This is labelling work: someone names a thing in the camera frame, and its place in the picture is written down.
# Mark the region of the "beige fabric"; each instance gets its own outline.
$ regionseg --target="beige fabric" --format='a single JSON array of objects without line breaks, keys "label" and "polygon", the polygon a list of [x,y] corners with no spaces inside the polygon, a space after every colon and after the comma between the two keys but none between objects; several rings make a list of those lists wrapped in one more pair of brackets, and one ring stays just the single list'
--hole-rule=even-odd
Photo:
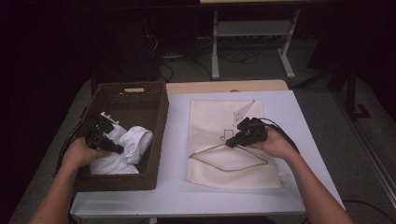
[{"label": "beige fabric", "polygon": [[[236,134],[233,112],[251,101],[192,100],[189,128],[188,179],[220,189],[279,188],[274,159],[261,150],[229,148],[225,140]],[[247,114],[263,118],[262,102]]]}]

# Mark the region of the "brown basket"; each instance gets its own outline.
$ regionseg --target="brown basket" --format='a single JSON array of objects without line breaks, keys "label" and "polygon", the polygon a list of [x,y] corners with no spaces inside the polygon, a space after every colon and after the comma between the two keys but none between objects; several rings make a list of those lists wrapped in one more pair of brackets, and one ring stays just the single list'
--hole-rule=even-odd
[{"label": "brown basket", "polygon": [[[155,189],[160,165],[163,132],[168,113],[165,83],[140,82],[102,84],[99,86],[84,118],[111,115],[120,126],[129,130],[142,126],[153,132],[154,138],[136,175],[91,175],[89,166],[81,168],[75,181],[75,191],[121,191]],[[82,136],[93,122],[85,122],[75,136]]]}]

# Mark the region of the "white table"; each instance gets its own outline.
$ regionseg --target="white table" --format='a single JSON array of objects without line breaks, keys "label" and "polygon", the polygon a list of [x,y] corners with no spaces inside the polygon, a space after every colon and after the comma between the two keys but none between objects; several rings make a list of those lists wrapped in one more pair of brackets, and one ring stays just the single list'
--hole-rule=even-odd
[{"label": "white table", "polygon": [[304,213],[288,165],[276,159],[281,189],[224,190],[187,180],[191,99],[262,100],[264,114],[294,140],[319,180],[342,204],[292,91],[169,94],[169,112],[155,190],[84,192],[75,199],[75,217],[201,217]]}]

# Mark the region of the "person's left hand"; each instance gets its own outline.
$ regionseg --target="person's left hand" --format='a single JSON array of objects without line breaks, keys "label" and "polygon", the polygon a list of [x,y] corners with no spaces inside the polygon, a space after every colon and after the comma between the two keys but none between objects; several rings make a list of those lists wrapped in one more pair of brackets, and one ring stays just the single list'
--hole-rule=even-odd
[{"label": "person's left hand", "polygon": [[62,166],[77,170],[80,167],[90,164],[96,158],[109,155],[111,155],[110,151],[89,148],[85,143],[85,139],[80,137],[73,141],[64,153]]}]

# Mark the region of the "hand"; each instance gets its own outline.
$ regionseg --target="hand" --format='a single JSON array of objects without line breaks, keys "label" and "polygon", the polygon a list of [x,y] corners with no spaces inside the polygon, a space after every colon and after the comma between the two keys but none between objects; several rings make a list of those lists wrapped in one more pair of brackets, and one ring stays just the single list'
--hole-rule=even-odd
[{"label": "hand", "polygon": [[265,127],[265,130],[267,131],[267,140],[265,142],[250,145],[250,147],[263,150],[270,156],[277,157],[285,161],[291,156],[298,154],[281,133],[270,127]]},{"label": "hand", "polygon": [[90,164],[96,158],[109,155],[111,155],[110,151],[89,148],[85,143],[85,139],[80,137],[73,141],[64,153],[62,166],[77,170],[80,167]]}]

